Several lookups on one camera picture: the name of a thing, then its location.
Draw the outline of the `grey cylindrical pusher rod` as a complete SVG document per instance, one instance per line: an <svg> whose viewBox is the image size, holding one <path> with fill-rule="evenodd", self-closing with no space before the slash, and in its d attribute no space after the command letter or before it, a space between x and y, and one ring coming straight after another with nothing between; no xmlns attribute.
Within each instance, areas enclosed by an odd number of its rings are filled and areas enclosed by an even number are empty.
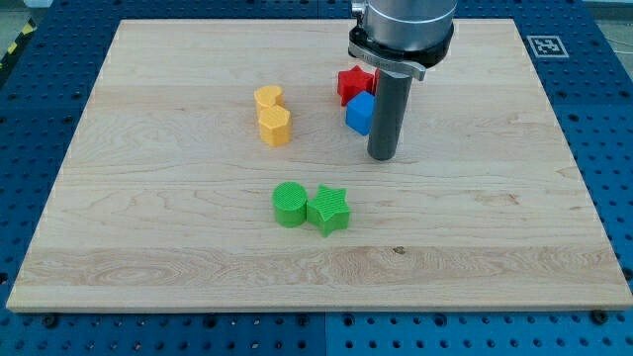
<svg viewBox="0 0 633 356"><path fill-rule="evenodd" d="M376 160L394 157L400 139L412 78L379 69L367 151Z"/></svg>

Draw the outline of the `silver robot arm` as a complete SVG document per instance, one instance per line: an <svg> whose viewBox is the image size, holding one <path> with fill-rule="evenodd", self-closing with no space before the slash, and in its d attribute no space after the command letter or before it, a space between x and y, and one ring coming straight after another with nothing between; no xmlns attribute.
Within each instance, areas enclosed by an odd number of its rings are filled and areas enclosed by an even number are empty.
<svg viewBox="0 0 633 356"><path fill-rule="evenodd" d="M351 3L356 25L348 53L378 70L367 151L394 157L411 82L446 56L454 35L457 0L361 0Z"/></svg>

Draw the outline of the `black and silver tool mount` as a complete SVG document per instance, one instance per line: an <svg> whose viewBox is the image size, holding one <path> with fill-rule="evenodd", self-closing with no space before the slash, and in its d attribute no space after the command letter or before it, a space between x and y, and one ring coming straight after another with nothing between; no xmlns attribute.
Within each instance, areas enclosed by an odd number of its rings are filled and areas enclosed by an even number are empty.
<svg viewBox="0 0 633 356"><path fill-rule="evenodd" d="M453 35L454 25L451 25L448 34L439 43L421 50L402 50L371 41L366 31L356 26L349 32L348 53L378 69L421 81L427 68L445 58Z"/></svg>

